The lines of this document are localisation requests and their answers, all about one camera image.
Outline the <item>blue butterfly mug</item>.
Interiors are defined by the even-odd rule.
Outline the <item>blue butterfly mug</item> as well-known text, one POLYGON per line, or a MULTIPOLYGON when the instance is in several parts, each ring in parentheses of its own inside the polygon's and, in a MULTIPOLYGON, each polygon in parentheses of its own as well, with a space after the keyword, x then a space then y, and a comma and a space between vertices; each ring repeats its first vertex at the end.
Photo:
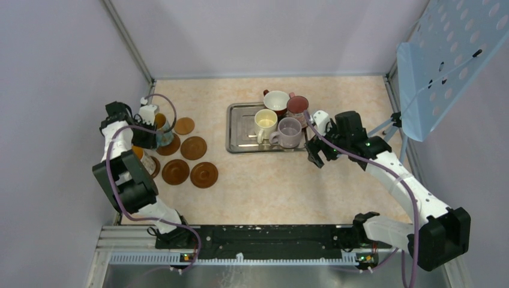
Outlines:
POLYGON ((170 129, 170 123, 167 118, 164 114, 158 113, 155 116, 154 123, 158 132, 156 134, 157 147, 170 145, 174 140, 174 135, 170 129))

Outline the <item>lilac ribbed mug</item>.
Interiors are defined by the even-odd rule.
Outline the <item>lilac ribbed mug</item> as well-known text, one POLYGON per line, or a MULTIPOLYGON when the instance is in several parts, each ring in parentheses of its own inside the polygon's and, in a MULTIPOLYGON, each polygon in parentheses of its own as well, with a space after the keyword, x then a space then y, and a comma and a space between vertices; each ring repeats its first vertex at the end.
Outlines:
POLYGON ((291 117, 283 118, 277 130, 270 134, 270 144, 278 144, 283 148, 296 148, 302 139, 303 132, 301 123, 291 117))

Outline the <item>silver metal tray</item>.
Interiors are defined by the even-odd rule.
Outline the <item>silver metal tray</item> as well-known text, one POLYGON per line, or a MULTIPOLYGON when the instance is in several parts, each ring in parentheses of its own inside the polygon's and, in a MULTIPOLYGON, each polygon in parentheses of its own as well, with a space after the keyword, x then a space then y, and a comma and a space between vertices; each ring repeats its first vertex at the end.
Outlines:
POLYGON ((260 154, 279 152, 306 152, 307 130, 303 130, 300 144, 295 148, 283 148, 264 140, 257 142, 255 133, 255 114, 264 109, 261 102, 233 103, 227 110, 226 150, 231 154, 260 154))

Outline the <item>pink ghost mug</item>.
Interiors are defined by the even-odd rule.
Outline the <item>pink ghost mug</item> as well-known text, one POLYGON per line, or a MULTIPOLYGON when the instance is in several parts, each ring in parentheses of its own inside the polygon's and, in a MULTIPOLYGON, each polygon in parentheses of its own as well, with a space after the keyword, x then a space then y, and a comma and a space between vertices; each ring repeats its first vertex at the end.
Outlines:
POLYGON ((289 94, 287 102, 288 117, 294 118, 301 124, 302 128, 307 127, 306 116, 304 111, 309 108, 309 101, 306 97, 296 95, 294 92, 289 94))

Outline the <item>red white-inside mug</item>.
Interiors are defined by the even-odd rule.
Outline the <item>red white-inside mug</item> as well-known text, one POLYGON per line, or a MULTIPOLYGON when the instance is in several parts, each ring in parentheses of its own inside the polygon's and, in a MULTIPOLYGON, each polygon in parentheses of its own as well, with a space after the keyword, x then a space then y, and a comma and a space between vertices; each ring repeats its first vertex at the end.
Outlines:
POLYGON ((264 90, 263 96, 264 107, 275 112, 279 119, 283 118, 288 111, 289 94, 283 91, 264 90))

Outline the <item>white floral family mug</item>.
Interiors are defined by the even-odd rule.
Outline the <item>white floral family mug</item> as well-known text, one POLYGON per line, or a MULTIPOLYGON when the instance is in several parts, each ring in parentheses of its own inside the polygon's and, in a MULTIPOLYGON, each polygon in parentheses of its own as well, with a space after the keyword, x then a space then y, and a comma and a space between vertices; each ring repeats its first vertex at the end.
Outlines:
POLYGON ((137 158, 142 163, 143 167, 146 169, 146 171, 150 174, 154 171, 154 162, 151 160, 151 156, 141 147, 138 146, 132 146, 131 147, 134 154, 137 156, 137 158))

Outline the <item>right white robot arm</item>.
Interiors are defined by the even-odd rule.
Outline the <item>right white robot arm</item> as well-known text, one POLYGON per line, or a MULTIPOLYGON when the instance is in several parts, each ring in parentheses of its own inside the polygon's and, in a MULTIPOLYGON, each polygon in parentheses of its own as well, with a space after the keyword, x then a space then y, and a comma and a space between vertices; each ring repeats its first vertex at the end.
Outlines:
POLYGON ((323 110, 304 112, 314 136, 306 141, 308 160, 318 168, 342 155, 376 178, 411 219, 404 223, 377 212, 354 218, 352 240, 359 247, 383 242, 409 253, 425 271, 465 254, 469 250, 471 216, 464 208, 451 208, 409 172, 386 140, 369 134, 356 111, 330 118, 323 110))

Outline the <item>cream white mug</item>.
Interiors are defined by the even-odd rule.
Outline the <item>cream white mug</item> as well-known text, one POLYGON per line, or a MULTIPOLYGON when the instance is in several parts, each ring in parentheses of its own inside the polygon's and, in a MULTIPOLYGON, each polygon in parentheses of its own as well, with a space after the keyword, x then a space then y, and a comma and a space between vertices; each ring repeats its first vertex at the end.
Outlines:
POLYGON ((256 140, 261 144, 265 139, 269 139, 270 134, 277 128, 278 117, 270 109, 262 109, 254 116, 256 140))

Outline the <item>light brown coaster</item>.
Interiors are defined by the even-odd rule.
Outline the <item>light brown coaster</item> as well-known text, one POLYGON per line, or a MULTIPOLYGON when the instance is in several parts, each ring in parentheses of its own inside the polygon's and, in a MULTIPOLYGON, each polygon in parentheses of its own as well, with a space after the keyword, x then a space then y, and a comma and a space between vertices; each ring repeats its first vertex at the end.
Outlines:
POLYGON ((182 117, 176 121, 174 132, 179 135, 190 134, 195 128, 195 122, 189 117, 182 117))

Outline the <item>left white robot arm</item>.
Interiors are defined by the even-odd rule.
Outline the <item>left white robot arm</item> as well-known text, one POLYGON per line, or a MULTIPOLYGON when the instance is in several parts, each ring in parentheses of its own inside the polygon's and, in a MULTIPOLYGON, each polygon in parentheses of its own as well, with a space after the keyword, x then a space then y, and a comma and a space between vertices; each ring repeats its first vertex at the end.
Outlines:
POLYGON ((192 241, 192 231, 183 216, 168 207, 158 196, 154 182, 157 165, 149 156, 137 155, 135 149, 157 149, 168 144, 173 129, 167 121, 157 122, 159 107, 140 100, 137 113, 129 105, 114 101, 106 105, 107 117, 99 130, 104 137, 104 153, 92 167, 100 187, 113 208, 131 221, 146 221, 161 241, 185 248, 192 241))

